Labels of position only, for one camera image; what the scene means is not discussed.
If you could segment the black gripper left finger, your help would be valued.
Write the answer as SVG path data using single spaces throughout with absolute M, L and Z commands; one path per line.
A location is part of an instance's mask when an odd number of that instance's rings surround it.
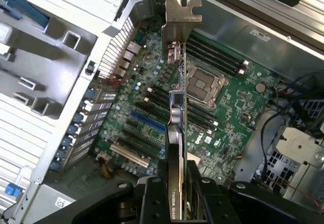
M 38 220 L 38 223 L 170 223 L 167 162 L 157 175 L 133 186 L 118 180 Z

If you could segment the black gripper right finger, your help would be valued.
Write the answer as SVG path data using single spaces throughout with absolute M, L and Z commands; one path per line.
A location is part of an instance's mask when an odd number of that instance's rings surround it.
M 198 223 L 303 223 L 303 207 L 247 182 L 222 188 L 187 162 L 188 200 Z

